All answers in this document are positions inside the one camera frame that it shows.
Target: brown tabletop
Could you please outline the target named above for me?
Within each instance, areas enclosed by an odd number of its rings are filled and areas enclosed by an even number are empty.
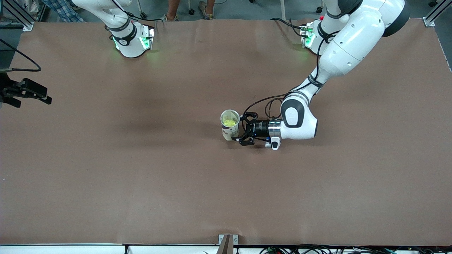
[[[0,110],[0,243],[451,244],[452,75],[421,20],[329,81],[317,137],[278,151],[226,142],[219,116],[314,69],[289,27],[165,23],[127,59],[103,24],[37,23],[19,49],[42,71],[11,78],[53,103]]]

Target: floor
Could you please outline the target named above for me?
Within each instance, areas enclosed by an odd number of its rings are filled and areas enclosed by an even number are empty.
[[[407,0],[411,6],[411,18],[421,18],[425,16],[432,7],[429,7],[428,0]],[[281,17],[281,5],[277,0],[256,0],[250,3],[248,0],[218,0],[215,5],[216,19],[271,19]],[[317,18],[316,8],[320,5],[319,0],[293,1],[286,0],[286,18],[302,19]],[[158,19],[167,11],[167,1],[141,0],[141,6],[148,19]],[[193,21],[201,19],[201,12],[198,9],[198,2],[191,1],[191,7],[195,10],[194,15],[188,14],[188,0],[182,0],[178,16],[182,21]],[[139,16],[137,1],[125,8],[127,11]],[[87,22],[100,22],[100,20],[85,10],[79,10],[79,14]],[[45,13],[43,18],[45,22],[59,22],[58,15],[52,11]],[[439,41],[443,47],[447,59],[452,59],[452,8],[448,8],[436,21],[434,28],[438,34]],[[19,43],[21,29],[3,28],[0,29],[0,38],[13,46]],[[0,45],[0,68],[9,67],[14,52],[10,51],[5,45]]]

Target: cup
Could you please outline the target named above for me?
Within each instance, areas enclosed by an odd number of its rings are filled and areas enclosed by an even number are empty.
[[[223,137],[227,141],[235,141],[232,137],[237,137],[239,135],[239,113],[235,110],[227,109],[221,113],[220,121]]]

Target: blue plaid cloth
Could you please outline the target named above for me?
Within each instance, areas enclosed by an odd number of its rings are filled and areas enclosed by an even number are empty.
[[[56,11],[64,22],[84,22],[70,6],[71,0],[42,0],[50,9]]]

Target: white robot link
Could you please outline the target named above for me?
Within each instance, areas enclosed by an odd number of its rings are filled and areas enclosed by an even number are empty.
[[[325,0],[323,20],[301,27],[302,43],[322,55],[318,66],[281,104],[281,118],[258,120],[245,112],[245,133],[237,137],[241,145],[253,145],[264,138],[266,147],[277,150],[282,139],[310,139],[317,132],[317,119],[309,104],[326,81],[347,74],[374,48],[380,38],[400,30],[410,17],[405,0]]]
[[[152,47],[154,29],[137,21],[131,21],[122,6],[132,0],[73,0],[73,3],[105,23],[113,35],[116,48],[125,57],[137,57]]]

